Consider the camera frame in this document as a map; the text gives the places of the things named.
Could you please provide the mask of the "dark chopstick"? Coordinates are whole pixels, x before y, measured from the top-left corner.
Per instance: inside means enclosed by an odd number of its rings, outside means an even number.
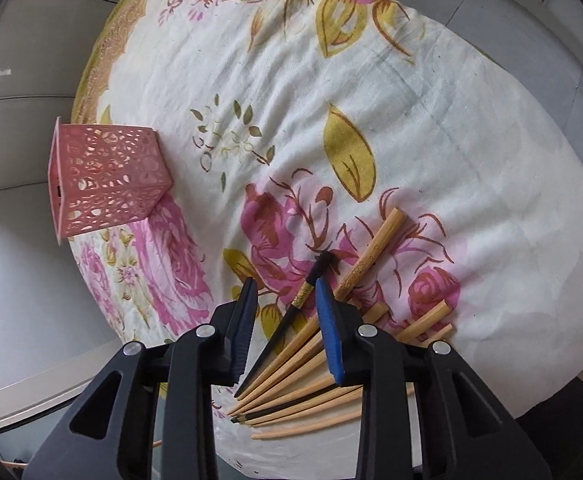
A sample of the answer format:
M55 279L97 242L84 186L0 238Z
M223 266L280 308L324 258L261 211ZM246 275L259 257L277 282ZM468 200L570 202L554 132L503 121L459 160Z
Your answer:
M256 411L247 414L234 415L230 418L230 421L232 424L244 424L249 420L267 416L278 411L283 411L286 410L286 408L291 408L292 406L302 404L303 402L313 401L314 399L319 401L331 400L331 398L339 396L339 394L345 394L350 390L352 390L352 387L341 388L337 386L328 386L320 390L316 390L316 392L307 393L304 396L298 396L297 399L288 399L283 402L278 402L278 404L274 405L269 403L266 408L257 408Z

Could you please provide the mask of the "black chopstick gold band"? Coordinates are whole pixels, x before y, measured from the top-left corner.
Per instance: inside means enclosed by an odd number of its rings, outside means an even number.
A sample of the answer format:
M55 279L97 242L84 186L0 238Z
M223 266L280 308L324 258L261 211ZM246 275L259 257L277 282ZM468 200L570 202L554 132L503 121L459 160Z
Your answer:
M275 349L278 348L280 344L284 344L287 330L290 328L290 325L293 324L293 321L295 321L295 318L297 318L300 313L300 309L308 300L317 279L325 273L334 259L335 256L329 250L324 250L324 252L321 252L320 255L317 256L315 263L305 278L305 281L303 281L296 296L291 300L290 306L287 308L281 322L276 326L275 331L269 338L264 350L260 352L254 365L252 365L252 368L236 390L234 394L235 399L241 400L248 388L255 382L258 375L267 365L270 364L272 361L271 354L275 352Z

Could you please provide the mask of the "pink perforated utensil holder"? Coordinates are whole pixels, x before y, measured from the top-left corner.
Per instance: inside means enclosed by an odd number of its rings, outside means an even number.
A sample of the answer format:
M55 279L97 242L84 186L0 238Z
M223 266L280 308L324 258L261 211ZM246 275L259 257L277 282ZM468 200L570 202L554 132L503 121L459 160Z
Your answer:
M59 242L146 218L173 180L147 127L55 123L49 199Z

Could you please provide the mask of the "floral white cloth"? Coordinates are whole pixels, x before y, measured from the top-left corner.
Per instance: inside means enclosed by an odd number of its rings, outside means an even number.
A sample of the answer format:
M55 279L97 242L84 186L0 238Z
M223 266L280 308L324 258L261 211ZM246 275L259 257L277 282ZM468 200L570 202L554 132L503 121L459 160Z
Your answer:
M69 245L123 341L208 321L252 278L258 352L314 259L403 330L448 304L451 341L513 415L583 370L583 167L543 106L395 0L120 0L71 119L157 131L173 188Z

